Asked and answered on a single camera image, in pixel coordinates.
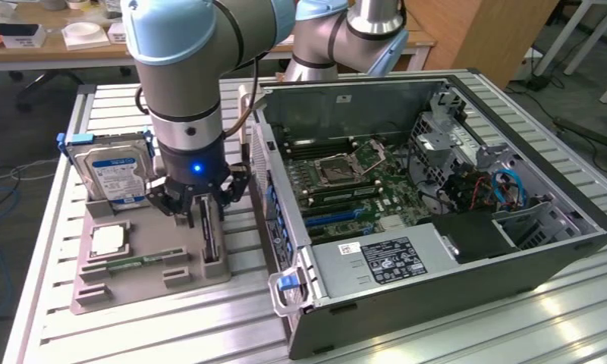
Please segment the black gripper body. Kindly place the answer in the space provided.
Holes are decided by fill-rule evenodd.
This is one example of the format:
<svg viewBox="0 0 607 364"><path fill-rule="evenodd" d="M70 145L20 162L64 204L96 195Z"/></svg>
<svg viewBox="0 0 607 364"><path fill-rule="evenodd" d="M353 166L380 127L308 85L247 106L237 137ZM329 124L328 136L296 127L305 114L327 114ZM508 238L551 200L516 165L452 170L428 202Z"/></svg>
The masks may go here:
<svg viewBox="0 0 607 364"><path fill-rule="evenodd" d="M197 150L180 150L157 143L165 172L177 183L192 186L196 190L217 188L231 172L224 154L224 141Z"/></svg>

